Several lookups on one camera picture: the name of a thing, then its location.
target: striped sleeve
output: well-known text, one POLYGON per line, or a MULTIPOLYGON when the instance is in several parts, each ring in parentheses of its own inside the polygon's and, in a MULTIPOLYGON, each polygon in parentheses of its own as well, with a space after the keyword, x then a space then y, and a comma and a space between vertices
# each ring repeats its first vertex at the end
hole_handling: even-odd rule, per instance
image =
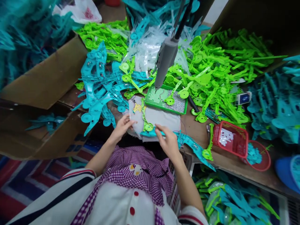
POLYGON ((64 181, 66 179, 70 179, 73 177, 78 177, 81 175, 85 175, 87 177, 91 177, 92 179, 96 178, 96 173, 91 170, 91 169, 75 169, 75 170, 71 170, 68 173, 66 173, 58 182, 64 181))
POLYGON ((178 221, 182 225, 208 225, 205 216, 193 206, 184 207, 178 216, 178 221))

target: black cable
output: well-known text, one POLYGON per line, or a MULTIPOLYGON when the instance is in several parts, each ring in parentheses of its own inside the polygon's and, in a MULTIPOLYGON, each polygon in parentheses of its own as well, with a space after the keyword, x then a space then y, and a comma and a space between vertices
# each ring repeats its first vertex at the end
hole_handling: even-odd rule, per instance
POLYGON ((186 10, 185 10, 185 12, 184 12, 184 15, 183 15, 183 17, 182 17, 182 20, 181 20, 181 22, 180 22, 180 24, 179 24, 178 30, 177 30, 177 32, 176 32, 176 34, 175 34, 175 36, 174 36, 174 38, 175 38, 176 40, 178 40, 178 39, 180 38, 180 35, 181 35, 181 33, 182 33, 182 31, 183 31, 183 28, 184 28, 184 25, 185 25, 186 21, 188 20, 188 16, 189 16, 190 13, 191 13, 191 10, 192 10, 192 4, 193 4, 193 0, 190 0, 190 2, 189 2, 188 5, 187 5, 187 8, 186 8, 186 10))

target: plastic bag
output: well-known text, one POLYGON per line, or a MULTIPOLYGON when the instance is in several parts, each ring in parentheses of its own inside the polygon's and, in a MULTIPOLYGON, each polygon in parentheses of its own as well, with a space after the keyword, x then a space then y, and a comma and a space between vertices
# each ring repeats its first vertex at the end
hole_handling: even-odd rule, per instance
POLYGON ((101 23, 102 17, 93 2, 93 0, 75 0, 75 5, 65 6, 60 15, 63 16, 68 12, 72 12, 72 19, 76 23, 87 24, 89 22, 101 23))

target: apron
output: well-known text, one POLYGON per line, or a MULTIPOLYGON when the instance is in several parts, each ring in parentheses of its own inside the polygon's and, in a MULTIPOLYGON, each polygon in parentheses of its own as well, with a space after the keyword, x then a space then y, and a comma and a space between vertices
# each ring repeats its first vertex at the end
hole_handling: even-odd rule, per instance
POLYGON ((171 195, 174 178, 169 170, 169 159, 160 161, 142 146, 119 148, 116 146, 106 165, 106 171, 95 184, 71 225, 82 225, 91 214, 99 188, 106 181, 125 188, 137 188, 147 192, 154 203, 154 220, 164 225, 157 206, 164 206, 162 189, 171 195))

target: cardboard box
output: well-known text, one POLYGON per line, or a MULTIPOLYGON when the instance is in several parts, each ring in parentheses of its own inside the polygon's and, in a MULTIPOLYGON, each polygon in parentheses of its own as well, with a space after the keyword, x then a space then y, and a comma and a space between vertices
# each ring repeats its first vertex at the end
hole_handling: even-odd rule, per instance
POLYGON ((286 0, 229 0, 210 33, 219 28, 238 31, 246 28, 250 33, 272 40, 274 55, 300 54, 298 9, 300 1, 286 0))
POLYGON ((80 119, 81 113, 70 112, 60 103, 49 110, 17 106, 15 110, 0 110, 0 154, 15 160, 53 159, 78 153, 88 138, 83 136, 88 124, 80 119), (46 127, 25 131, 30 119, 41 115, 67 116, 49 135, 46 127))
POLYGON ((0 98, 49 109, 81 77, 87 52, 80 37, 72 32, 70 40, 55 53, 5 86, 0 98))

